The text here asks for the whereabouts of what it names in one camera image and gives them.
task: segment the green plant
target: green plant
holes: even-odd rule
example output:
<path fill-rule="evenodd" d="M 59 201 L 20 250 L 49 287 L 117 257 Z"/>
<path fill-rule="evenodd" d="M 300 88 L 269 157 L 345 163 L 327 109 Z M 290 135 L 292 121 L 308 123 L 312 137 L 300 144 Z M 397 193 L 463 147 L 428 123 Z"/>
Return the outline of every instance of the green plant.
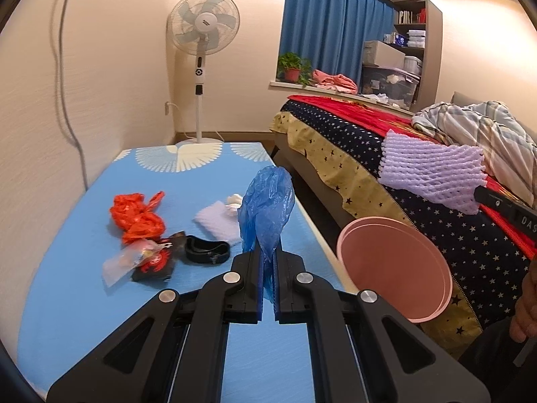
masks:
<path fill-rule="evenodd" d="M 311 85 L 311 61 L 301 58 L 296 53 L 288 51 L 278 57 L 278 73 L 287 70 L 300 70 L 298 83 L 302 86 Z"/>

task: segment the blue plastic bag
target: blue plastic bag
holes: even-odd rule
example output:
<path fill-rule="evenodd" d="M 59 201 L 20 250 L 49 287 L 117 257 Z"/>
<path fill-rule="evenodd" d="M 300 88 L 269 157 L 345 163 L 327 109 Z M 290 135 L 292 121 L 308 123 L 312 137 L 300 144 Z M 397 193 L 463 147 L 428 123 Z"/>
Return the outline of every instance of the blue plastic bag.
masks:
<path fill-rule="evenodd" d="M 294 205 L 295 192 L 287 170 L 265 167 L 250 183 L 237 211 L 242 251 L 252 251 L 257 238 L 263 261 L 263 285 L 266 297 L 273 303 L 273 257 Z"/>

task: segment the pink trash can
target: pink trash can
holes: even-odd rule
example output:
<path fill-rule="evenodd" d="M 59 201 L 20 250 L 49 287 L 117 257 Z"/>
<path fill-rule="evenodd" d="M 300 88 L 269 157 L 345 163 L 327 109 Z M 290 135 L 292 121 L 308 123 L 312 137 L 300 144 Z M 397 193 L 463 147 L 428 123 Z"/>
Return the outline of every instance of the pink trash can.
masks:
<path fill-rule="evenodd" d="M 413 323 L 437 317 L 449 304 L 453 280 L 444 256 L 402 222 L 380 216 L 352 221 L 336 252 L 358 289 L 374 290 Z"/>

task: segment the windowsill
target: windowsill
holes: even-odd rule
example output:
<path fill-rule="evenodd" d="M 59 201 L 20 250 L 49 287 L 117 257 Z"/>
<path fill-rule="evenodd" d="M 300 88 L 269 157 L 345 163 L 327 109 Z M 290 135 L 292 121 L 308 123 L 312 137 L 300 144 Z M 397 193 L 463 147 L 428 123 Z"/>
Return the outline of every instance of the windowsill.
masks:
<path fill-rule="evenodd" d="M 296 90 L 299 90 L 299 91 L 321 92 L 323 94 L 329 94 L 330 96 L 334 96 L 334 97 L 345 98 L 345 99 L 350 98 L 350 99 L 359 101 L 361 103 L 364 103 L 364 104 L 366 104 L 366 106 L 373 105 L 373 106 L 379 107 L 381 109 L 387 109 L 387 110 L 390 110 L 390 111 L 394 110 L 394 111 L 397 111 L 397 112 L 402 113 L 404 115 L 410 115 L 410 116 L 414 115 L 409 110 L 402 109 L 401 107 L 391 106 L 391 104 L 380 103 L 380 102 L 378 102 L 376 100 L 366 98 L 366 97 L 361 96 L 361 95 L 345 94 L 345 93 L 342 93 L 342 92 L 333 91 L 331 89 L 323 89 L 323 88 L 318 88 L 318 87 L 315 87 L 315 86 L 302 86 L 302 85 L 299 85 L 297 83 L 276 82 L 274 80 L 272 80 L 268 85 L 269 86 L 274 86 L 274 87 L 296 89 Z"/>

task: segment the baseboard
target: baseboard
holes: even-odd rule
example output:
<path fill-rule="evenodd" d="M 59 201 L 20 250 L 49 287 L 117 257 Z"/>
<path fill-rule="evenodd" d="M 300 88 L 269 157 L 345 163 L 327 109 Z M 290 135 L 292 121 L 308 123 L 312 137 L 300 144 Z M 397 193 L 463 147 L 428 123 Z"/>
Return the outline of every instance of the baseboard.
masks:
<path fill-rule="evenodd" d="M 220 135 L 224 138 L 225 142 L 262 142 L 262 141 L 274 141 L 274 134 L 272 131 L 220 131 Z M 176 133 L 176 142 L 184 141 L 188 137 L 195 137 L 196 133 L 187 131 L 184 133 Z M 214 131 L 204 131 L 203 137 L 220 139 Z"/>

